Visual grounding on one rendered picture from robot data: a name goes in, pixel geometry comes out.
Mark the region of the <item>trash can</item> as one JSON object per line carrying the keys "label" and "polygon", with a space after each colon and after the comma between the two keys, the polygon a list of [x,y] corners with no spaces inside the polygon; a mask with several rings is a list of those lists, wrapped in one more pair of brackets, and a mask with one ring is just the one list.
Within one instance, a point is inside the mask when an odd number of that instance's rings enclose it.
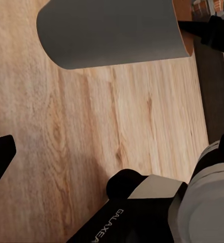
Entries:
{"label": "trash can", "polygon": [[50,0],[38,13],[44,51],[67,70],[193,55],[190,0]]}

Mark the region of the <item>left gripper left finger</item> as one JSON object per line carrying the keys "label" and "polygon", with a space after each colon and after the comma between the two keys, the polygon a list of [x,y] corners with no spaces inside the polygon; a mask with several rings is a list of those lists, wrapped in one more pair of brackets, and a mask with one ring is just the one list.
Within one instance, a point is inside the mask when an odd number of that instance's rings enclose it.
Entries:
{"label": "left gripper left finger", "polygon": [[0,137],[0,179],[15,155],[16,146],[13,136]]}

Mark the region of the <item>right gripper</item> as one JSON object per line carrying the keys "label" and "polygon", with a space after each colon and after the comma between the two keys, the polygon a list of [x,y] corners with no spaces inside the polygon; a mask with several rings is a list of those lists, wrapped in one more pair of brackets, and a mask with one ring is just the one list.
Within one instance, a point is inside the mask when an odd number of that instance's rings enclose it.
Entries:
{"label": "right gripper", "polygon": [[179,28],[200,36],[201,44],[214,50],[224,52],[224,20],[218,16],[211,16],[209,22],[178,21]]}

